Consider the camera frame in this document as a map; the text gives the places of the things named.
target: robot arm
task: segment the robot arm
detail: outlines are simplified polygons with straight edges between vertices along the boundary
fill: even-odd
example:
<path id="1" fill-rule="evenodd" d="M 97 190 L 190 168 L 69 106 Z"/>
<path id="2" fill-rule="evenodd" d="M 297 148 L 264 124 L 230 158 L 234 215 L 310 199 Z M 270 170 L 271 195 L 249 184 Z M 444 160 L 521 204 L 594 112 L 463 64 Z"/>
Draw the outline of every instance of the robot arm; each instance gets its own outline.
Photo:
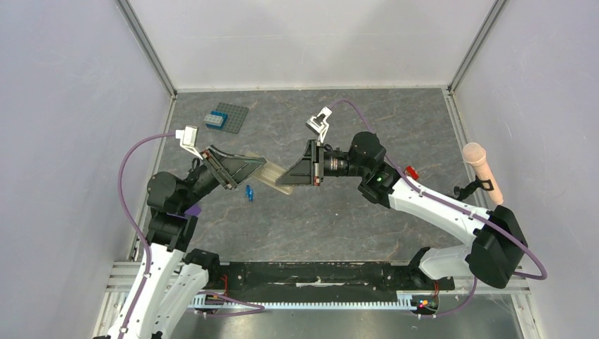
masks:
<path id="1" fill-rule="evenodd" d="M 468 205 L 405 179 L 384 162 L 386 150 L 375 134 L 359 132 L 348 152 L 322 145 L 322 138 L 308 141 L 302 158 L 277 180 L 279 185 L 319 186 L 324 177 L 361 177 L 358 191 L 372 203 L 415 215 L 459 239 L 463 245 L 448 249 L 422 249 L 418 267 L 428 278 L 474 275 L 495 288 L 504 288 L 524 253 L 473 215 L 486 215 L 523 244 L 526 241 L 514 217 L 504 206 L 493 211 Z M 410 180 L 420 193 L 406 180 Z M 445 206 L 423 194 L 452 202 L 470 214 Z"/>
<path id="2" fill-rule="evenodd" d="M 151 261 L 143 256 L 123 309 L 108 334 L 101 338 L 167 339 L 185 312 L 190 300 L 204 287 L 218 281 L 217 254 L 194 249 L 185 257 L 198 218 L 193 207 L 218 186 L 234 189 L 266 164 L 262 157 L 231 155 L 209 146 L 195 148 L 196 128 L 188 126 L 177 136 L 181 147 L 199 156 L 192 162 L 187 178 L 180 179 L 169 172 L 152 176 L 147 185 L 151 219 L 146 239 L 150 244 Z M 165 294 L 167 285 L 183 260 L 179 276 Z M 145 268 L 150 265 L 146 274 Z M 129 321 L 124 323 L 126 315 Z"/>

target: lego baseplate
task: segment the lego baseplate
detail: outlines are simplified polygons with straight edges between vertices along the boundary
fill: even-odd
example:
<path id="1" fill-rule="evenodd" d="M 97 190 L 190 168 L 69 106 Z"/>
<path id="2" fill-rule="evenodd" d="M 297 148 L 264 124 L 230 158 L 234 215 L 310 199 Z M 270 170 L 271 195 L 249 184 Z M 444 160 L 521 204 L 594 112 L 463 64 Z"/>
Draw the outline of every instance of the lego baseplate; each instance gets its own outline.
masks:
<path id="1" fill-rule="evenodd" d="M 249 108 L 219 102 L 215 111 L 227 114 L 227 121 L 220 130 L 237 134 L 243 125 L 243 121 L 249 112 Z"/>

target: cable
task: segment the cable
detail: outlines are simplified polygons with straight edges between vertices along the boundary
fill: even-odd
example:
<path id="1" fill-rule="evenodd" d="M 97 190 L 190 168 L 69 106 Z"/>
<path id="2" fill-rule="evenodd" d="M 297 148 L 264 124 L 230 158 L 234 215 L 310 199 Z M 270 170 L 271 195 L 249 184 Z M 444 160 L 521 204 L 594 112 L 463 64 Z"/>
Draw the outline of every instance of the cable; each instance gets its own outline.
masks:
<path id="1" fill-rule="evenodd" d="M 244 305 L 247 307 L 255 308 L 255 309 L 252 309 L 251 311 L 241 311 L 241 312 L 235 312 L 235 313 L 209 314 L 209 313 L 203 312 L 202 315 L 204 315 L 204 317 L 206 317 L 206 318 L 230 318 L 232 316 L 247 316 L 249 314 L 260 313 L 266 309 L 262 305 L 250 304 L 249 302 L 242 302 L 240 300 L 233 299 L 231 297 L 227 297 L 226 295 L 219 295 L 216 292 L 201 291 L 201 292 L 198 292 L 197 295 L 212 295 L 213 297 L 217 297 L 219 299 L 223 299 L 228 302 L 234 302 L 235 304 L 240 304 L 240 305 Z"/>
<path id="2" fill-rule="evenodd" d="M 119 200 L 121 201 L 121 207 L 123 208 L 123 211 L 125 212 L 125 216 L 127 217 L 127 220 L 129 221 L 129 223 L 131 224 L 131 226 L 133 226 L 133 229 L 135 230 L 135 233 L 139 237 L 139 241 L 141 242 L 141 245 L 143 246 L 143 250 L 146 253 L 146 263 L 151 263 L 152 262 L 152 251 L 150 250 L 150 245 L 148 244 L 148 241 L 146 240 L 146 237 L 143 235 L 143 232 L 141 231 L 141 229 L 137 225 L 137 222 L 135 222 L 135 220 L 133 219 L 133 216 L 131 215 L 131 212 L 129 212 L 129 209 L 127 208 L 127 204 L 125 203 L 125 197 L 124 197 L 124 194 L 123 194 L 123 172 L 125 170 L 125 165 L 127 164 L 127 160 L 129 160 L 129 157 L 131 157 L 131 154 L 139 146 L 143 145 L 144 143 L 147 143 L 150 140 L 159 139 L 159 138 L 165 138 L 167 136 L 174 136 L 174 132 L 173 133 L 157 134 L 155 136 L 149 136 L 149 137 L 143 139 L 142 141 L 139 141 L 138 143 L 136 143 L 127 152 L 127 154 L 125 154 L 125 158 L 123 158 L 123 161 L 121 162 L 121 167 L 119 168 L 119 178 L 117 180 L 117 189 L 119 191 Z M 149 265 L 149 264 L 146 265 L 146 269 L 143 272 L 144 276 L 141 278 L 141 282 L 139 283 L 139 288 L 135 292 L 135 295 L 133 296 L 133 299 L 131 300 L 131 306 L 129 307 L 129 310 L 127 310 L 127 313 L 125 314 L 125 317 L 123 319 L 123 325 L 121 326 L 122 328 L 126 328 L 127 325 L 129 324 L 129 319 L 131 318 L 131 315 L 133 314 L 133 310 L 135 309 L 135 305 L 137 304 L 137 301 L 139 300 L 139 296 L 141 295 L 141 291 L 143 291 L 143 288 L 146 286 L 146 280 L 147 280 L 146 276 L 147 276 L 147 274 L 150 273 L 150 266 L 151 265 Z M 123 339 L 124 334 L 125 333 L 119 332 L 118 339 Z"/>
<path id="3" fill-rule="evenodd" d="M 345 102 L 347 104 L 349 104 L 351 107 L 353 107 L 353 109 L 356 111 L 357 115 L 360 116 L 360 119 L 362 120 L 362 122 L 364 123 L 364 125 L 366 126 L 366 128 L 368 129 L 368 131 L 370 133 L 376 133 L 374 131 L 374 129 L 372 128 L 372 126 L 370 126 L 370 124 L 368 124 L 368 121 L 366 120 L 366 117 L 364 116 L 364 112 L 362 112 L 362 110 L 351 100 L 349 99 L 337 99 L 335 101 L 333 101 L 331 104 L 329 104 L 327 107 L 330 110 L 333 110 L 333 108 L 339 104 L 340 102 Z M 464 213 L 466 215 L 470 214 L 469 210 L 466 210 L 465 208 L 462 208 L 460 206 L 457 206 L 449 201 L 445 201 L 441 198 L 438 198 L 436 196 L 433 196 L 427 192 L 421 192 L 421 190 L 414 185 L 410 180 L 408 180 L 408 178 L 406 177 L 406 175 L 403 173 L 403 170 L 401 170 L 401 167 L 399 167 L 394 161 L 393 159 L 391 159 L 389 157 L 389 155 L 385 155 L 385 159 L 387 159 L 387 161 L 389 161 L 389 163 L 391 164 L 391 166 L 393 166 L 393 168 L 395 168 L 395 170 L 399 173 L 399 175 L 401 176 L 401 179 L 403 179 L 403 181 L 405 181 L 405 183 L 408 184 L 408 186 L 413 189 L 415 192 L 417 192 L 418 194 L 422 194 L 423 196 L 426 196 L 427 198 L 430 198 L 434 201 L 436 201 L 437 203 L 443 204 L 447 207 L 453 208 L 454 210 L 457 210 L 458 212 Z M 509 241 L 513 242 L 520 250 L 522 250 L 530 259 L 532 259 L 532 261 L 535 263 L 535 265 L 539 268 L 540 274 L 539 275 L 533 275 L 530 273 L 524 273 L 524 272 L 514 272 L 514 275 L 520 276 L 520 277 L 524 277 L 524 278 L 530 278 L 530 279 L 536 279 L 536 280 L 545 280 L 547 279 L 547 270 L 545 270 L 544 265 L 541 263 L 541 261 L 539 260 L 539 258 L 537 258 L 537 256 L 535 256 L 535 254 L 528 249 L 528 247 L 524 246 L 524 244 L 522 244 L 519 240 L 517 240 L 513 235 L 509 234 L 508 232 L 506 232 L 505 230 L 503 230 L 500 226 L 498 226 L 497 224 L 495 224 L 494 222 L 492 222 L 491 220 L 485 219 L 484 217 L 481 217 L 478 214 L 474 214 L 473 218 L 485 223 L 486 225 L 489 225 L 489 227 L 491 227 L 493 230 L 498 231 L 501 235 L 503 235 L 504 237 L 506 237 Z M 447 311 L 447 312 L 443 312 L 440 314 L 437 314 L 436 316 L 444 316 L 444 315 L 449 315 L 452 314 L 454 312 L 457 312 L 459 310 L 461 310 L 465 305 L 469 304 L 470 301 L 473 298 L 474 295 L 474 291 L 476 290 L 476 282 L 478 281 L 478 279 L 476 277 L 474 277 L 474 283 L 473 283 L 473 288 L 470 291 L 470 293 L 468 293 L 468 296 L 466 297 L 466 300 L 464 301 L 464 303 L 462 303 L 462 305 L 458 306 L 455 309 L 452 309 L 451 311 Z"/>

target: red object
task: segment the red object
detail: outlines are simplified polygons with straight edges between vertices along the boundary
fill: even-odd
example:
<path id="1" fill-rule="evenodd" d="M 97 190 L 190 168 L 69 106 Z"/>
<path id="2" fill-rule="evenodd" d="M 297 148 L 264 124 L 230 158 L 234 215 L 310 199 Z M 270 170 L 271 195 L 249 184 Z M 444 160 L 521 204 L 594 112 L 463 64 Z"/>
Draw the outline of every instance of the red object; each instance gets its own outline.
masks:
<path id="1" fill-rule="evenodd" d="M 416 173 L 416 170 L 412 166 L 407 166 L 405 170 L 403 170 L 403 172 L 405 173 L 405 175 L 409 175 L 414 180 L 418 180 L 418 178 L 420 178 L 420 175 Z"/>

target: microphone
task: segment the microphone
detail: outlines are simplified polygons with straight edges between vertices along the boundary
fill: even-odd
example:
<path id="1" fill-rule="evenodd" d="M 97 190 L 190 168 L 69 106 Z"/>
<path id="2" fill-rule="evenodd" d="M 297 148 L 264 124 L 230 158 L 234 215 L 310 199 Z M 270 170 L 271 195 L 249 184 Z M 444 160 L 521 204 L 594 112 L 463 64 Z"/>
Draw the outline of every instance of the microphone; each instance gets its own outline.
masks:
<path id="1" fill-rule="evenodd" d="M 497 205 L 501 205 L 504 202 L 504 196 L 502 191 L 495 181 L 495 177 L 487 164 L 487 151 L 477 143 L 468 143 L 462 149 L 462 155 L 464 160 L 472 166 L 476 176 L 482 184 L 482 187 L 487 193 L 491 200 Z"/>

